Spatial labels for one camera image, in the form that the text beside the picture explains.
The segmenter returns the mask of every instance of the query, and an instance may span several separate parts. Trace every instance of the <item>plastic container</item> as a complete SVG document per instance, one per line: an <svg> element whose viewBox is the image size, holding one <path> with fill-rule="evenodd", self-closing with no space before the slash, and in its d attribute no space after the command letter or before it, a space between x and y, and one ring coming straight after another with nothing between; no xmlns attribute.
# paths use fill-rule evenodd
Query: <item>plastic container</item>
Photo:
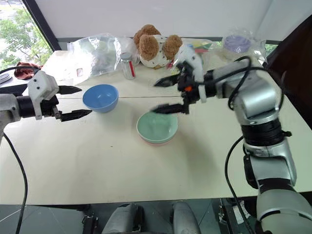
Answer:
<svg viewBox="0 0 312 234"><path fill-rule="evenodd" d="M136 72L132 62L132 55L130 53L122 53L120 55L120 63L125 78L134 79L136 77Z"/></svg>
<svg viewBox="0 0 312 234"><path fill-rule="evenodd" d="M82 97L83 103L91 110L106 113L118 103L118 90L109 84L99 84L88 89Z"/></svg>
<svg viewBox="0 0 312 234"><path fill-rule="evenodd" d="M248 54L251 44L251 41L243 36L227 36L223 40L223 55L229 60L236 60Z"/></svg>
<svg viewBox="0 0 312 234"><path fill-rule="evenodd" d="M0 84L5 83L6 81L12 79L12 76L8 73L4 73L0 75Z"/></svg>

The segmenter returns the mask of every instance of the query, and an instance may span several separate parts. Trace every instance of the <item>window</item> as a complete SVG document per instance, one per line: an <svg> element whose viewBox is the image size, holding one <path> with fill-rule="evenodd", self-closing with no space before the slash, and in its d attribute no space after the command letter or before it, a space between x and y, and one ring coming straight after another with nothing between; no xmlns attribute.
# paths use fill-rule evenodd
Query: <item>window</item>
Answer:
<svg viewBox="0 0 312 234"><path fill-rule="evenodd" d="M267 52L267 56L273 52L277 48L278 45L275 44L265 44L265 51Z"/></svg>
<svg viewBox="0 0 312 234"><path fill-rule="evenodd" d="M43 65L52 50L21 0L0 0L0 69L19 61Z"/></svg>

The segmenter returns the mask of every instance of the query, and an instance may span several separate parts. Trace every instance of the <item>red cloth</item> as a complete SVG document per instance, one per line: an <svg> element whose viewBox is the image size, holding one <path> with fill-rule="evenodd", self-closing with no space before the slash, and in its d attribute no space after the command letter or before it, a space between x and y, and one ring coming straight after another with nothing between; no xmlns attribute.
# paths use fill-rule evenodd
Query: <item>red cloth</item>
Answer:
<svg viewBox="0 0 312 234"><path fill-rule="evenodd" d="M39 70L42 66L38 66L33 63L27 63L27 62L18 62L17 66L32 66L36 67ZM17 79L31 79L34 76L34 70L31 68L22 68L22 69L16 69L14 72L14 76Z"/></svg>

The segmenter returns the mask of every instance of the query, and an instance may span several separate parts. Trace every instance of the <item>plastic bag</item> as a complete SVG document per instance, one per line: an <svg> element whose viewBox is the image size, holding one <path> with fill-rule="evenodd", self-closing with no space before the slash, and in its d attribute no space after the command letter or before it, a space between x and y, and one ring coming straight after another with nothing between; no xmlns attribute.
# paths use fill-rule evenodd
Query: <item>plastic bag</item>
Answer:
<svg viewBox="0 0 312 234"><path fill-rule="evenodd" d="M232 29L222 38L222 55L230 61L242 56L251 56L263 63L266 61L265 42L257 39L253 32L247 29Z"/></svg>
<svg viewBox="0 0 312 234"><path fill-rule="evenodd" d="M70 78L73 84L81 83L90 77L120 70L120 55L132 54L133 64L139 63L137 48L131 38L99 34L79 39L68 44L72 52Z"/></svg>
<svg viewBox="0 0 312 234"><path fill-rule="evenodd" d="M182 46L188 46L194 49L203 60L203 69L209 69L209 61L211 52L217 48L215 42L208 39L194 39L194 38L181 38ZM167 69L172 70L172 75L178 74L180 71L178 68L173 66L174 61L167 65Z"/></svg>

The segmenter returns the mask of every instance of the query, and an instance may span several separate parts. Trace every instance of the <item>teddy bear ear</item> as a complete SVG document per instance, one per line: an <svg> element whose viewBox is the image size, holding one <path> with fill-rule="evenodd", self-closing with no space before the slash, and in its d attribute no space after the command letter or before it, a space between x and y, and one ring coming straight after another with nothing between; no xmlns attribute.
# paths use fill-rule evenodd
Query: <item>teddy bear ear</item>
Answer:
<svg viewBox="0 0 312 234"><path fill-rule="evenodd" d="M166 39L162 46L162 51L168 60L173 60L181 45L181 38L177 35L171 35Z"/></svg>
<svg viewBox="0 0 312 234"><path fill-rule="evenodd" d="M139 43L140 55L147 61L153 59L159 50L158 42L154 36L142 35Z"/></svg>
<svg viewBox="0 0 312 234"><path fill-rule="evenodd" d="M136 48L138 49L139 48L139 45L140 45L140 38L141 36L145 34L142 29L138 30L138 32L135 34L135 36L133 37L133 41L136 45Z"/></svg>
<svg viewBox="0 0 312 234"><path fill-rule="evenodd" d="M161 35L160 32L152 24L144 25L141 30L147 35Z"/></svg>

